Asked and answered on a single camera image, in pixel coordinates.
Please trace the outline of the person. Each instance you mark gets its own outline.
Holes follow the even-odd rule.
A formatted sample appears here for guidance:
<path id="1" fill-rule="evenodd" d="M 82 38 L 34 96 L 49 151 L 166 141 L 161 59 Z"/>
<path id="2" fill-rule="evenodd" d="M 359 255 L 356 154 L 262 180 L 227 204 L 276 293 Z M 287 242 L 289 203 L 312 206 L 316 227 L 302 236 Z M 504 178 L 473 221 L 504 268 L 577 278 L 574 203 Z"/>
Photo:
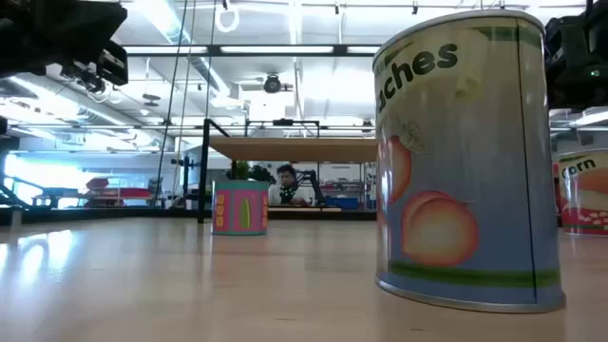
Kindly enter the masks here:
<path id="1" fill-rule="evenodd" d="M 290 164 L 283 164 L 276 170 L 279 181 L 268 189 L 270 206 L 302 206 L 312 205 L 311 198 L 301 189 L 296 180 L 295 169 Z"/>

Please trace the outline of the blue storage bin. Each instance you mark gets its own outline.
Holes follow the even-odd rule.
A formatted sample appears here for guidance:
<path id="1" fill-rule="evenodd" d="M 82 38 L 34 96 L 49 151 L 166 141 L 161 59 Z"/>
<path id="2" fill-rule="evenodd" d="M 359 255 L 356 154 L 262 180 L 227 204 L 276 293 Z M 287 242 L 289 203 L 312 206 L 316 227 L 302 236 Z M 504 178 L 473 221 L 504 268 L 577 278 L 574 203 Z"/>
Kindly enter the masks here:
<path id="1" fill-rule="evenodd" d="M 344 210 L 356 210 L 359 208 L 358 198 L 332 198 L 326 197 L 325 204 L 331 207 L 338 207 Z"/>

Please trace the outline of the black overhead frame bar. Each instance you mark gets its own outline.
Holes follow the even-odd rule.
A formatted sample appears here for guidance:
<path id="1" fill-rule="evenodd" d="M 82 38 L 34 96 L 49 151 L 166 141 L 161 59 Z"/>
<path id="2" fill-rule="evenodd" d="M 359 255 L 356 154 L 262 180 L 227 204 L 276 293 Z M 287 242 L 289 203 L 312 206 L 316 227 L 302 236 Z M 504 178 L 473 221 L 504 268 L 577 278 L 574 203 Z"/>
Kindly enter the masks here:
<path id="1" fill-rule="evenodd" d="M 377 45 L 131 45 L 129 56 L 212 57 L 212 56 L 373 56 Z"/>

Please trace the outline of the black table frame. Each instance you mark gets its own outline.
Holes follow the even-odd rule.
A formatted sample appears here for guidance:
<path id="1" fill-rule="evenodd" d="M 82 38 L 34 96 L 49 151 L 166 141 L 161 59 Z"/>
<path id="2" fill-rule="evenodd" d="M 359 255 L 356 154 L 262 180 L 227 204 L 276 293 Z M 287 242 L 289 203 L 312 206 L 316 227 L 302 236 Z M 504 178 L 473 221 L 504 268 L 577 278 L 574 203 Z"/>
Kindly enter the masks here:
<path id="1" fill-rule="evenodd" d="M 12 223 L 15 209 L 0 208 L 0 227 Z M 49 223 L 77 220 L 108 220 L 127 218 L 198 219 L 199 212 L 194 210 L 170 210 L 150 208 L 105 208 L 71 210 L 33 210 L 16 211 L 21 214 L 22 224 Z M 282 220 L 376 220 L 372 211 L 335 211 L 333 208 L 271 208 L 268 219 Z"/>

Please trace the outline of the peaches tin can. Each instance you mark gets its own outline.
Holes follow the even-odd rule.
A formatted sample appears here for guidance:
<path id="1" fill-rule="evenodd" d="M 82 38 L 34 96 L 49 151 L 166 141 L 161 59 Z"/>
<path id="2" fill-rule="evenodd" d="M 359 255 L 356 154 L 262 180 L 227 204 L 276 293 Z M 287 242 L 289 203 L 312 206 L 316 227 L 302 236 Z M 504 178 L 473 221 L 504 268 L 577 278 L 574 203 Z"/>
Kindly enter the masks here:
<path id="1" fill-rule="evenodd" d="M 564 306 L 542 40 L 534 16 L 483 9 L 376 52 L 383 290 L 479 312 Z"/>

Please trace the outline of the pink teal tin can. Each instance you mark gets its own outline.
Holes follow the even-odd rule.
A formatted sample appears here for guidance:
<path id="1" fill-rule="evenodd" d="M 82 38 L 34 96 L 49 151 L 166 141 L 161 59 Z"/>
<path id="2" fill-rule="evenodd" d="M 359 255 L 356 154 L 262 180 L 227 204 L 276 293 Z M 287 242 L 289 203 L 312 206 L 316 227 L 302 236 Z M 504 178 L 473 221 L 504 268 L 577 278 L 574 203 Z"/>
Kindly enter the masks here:
<path id="1" fill-rule="evenodd" d="M 260 236 L 267 233 L 268 183 L 253 180 L 213 182 L 212 234 Z"/>

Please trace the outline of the black background rig frame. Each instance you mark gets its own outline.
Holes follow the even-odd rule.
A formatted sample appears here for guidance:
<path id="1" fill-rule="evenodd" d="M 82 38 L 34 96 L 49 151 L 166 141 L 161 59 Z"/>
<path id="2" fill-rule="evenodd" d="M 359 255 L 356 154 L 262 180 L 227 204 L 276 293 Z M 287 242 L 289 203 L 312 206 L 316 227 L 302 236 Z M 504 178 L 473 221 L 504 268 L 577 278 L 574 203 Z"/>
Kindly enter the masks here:
<path id="1" fill-rule="evenodd" d="M 320 121 L 293 120 L 285 118 L 266 121 L 252 121 L 246 119 L 244 123 L 244 136 L 254 137 L 259 130 L 271 129 L 272 127 L 275 127 L 279 130 L 303 130 L 307 134 L 315 138 L 320 137 L 321 131 Z"/>

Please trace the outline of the red workshop cart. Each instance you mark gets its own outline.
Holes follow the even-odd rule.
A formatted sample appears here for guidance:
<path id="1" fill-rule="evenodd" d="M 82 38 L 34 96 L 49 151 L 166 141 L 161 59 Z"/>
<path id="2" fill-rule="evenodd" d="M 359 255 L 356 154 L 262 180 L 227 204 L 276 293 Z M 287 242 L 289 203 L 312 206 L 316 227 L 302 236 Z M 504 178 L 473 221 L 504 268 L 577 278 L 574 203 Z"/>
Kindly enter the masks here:
<path id="1" fill-rule="evenodd" d="M 115 187 L 110 185 L 110 178 L 94 178 L 86 185 L 84 208 L 125 207 L 129 200 L 149 202 L 153 195 L 147 188 Z"/>

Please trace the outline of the potted green plant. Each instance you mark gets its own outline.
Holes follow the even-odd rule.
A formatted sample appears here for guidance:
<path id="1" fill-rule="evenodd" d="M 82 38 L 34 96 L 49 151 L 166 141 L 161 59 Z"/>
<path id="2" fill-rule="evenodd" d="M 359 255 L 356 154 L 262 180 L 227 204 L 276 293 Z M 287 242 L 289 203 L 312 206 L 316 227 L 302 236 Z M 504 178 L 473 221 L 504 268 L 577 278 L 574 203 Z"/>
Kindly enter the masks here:
<path id="1" fill-rule="evenodd" d="M 251 166 L 247 161 L 232 161 L 231 169 L 226 172 L 229 180 L 257 181 L 257 166 Z"/>

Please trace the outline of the corn tin can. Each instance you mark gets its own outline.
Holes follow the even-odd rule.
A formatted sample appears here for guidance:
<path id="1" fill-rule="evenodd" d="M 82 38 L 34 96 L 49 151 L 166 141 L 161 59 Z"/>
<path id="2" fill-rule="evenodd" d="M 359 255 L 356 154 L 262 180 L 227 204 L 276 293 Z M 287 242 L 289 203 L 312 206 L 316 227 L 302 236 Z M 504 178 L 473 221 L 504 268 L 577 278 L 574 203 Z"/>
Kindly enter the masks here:
<path id="1" fill-rule="evenodd" d="M 557 175 L 564 231 L 608 237 L 608 148 L 559 156 Z"/>

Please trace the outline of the wooden shelf black legs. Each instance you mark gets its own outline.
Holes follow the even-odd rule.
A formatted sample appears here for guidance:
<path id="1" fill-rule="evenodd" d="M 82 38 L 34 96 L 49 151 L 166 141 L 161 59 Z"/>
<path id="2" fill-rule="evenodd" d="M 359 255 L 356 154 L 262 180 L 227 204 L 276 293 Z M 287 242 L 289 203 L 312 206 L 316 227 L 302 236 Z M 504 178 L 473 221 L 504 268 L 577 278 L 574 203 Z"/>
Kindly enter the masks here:
<path id="1" fill-rule="evenodd" d="M 199 164 L 198 223 L 207 217 L 205 194 L 209 149 L 212 148 L 231 162 L 230 177 L 237 176 L 238 162 L 315 162 L 366 163 L 377 156 L 373 139 L 357 138 L 256 138 L 232 137 L 211 119 L 205 119 Z"/>

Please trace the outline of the black ceiling device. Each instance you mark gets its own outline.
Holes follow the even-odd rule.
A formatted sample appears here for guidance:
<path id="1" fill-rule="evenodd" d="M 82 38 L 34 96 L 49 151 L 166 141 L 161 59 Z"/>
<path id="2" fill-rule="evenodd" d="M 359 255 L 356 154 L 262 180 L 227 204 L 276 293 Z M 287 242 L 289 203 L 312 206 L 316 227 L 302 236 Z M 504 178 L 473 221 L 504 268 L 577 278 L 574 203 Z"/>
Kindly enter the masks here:
<path id="1" fill-rule="evenodd" d="M 60 75 L 68 81 L 83 87 L 88 92 L 103 93 L 105 91 L 103 79 L 85 67 L 78 65 L 62 66 Z"/>

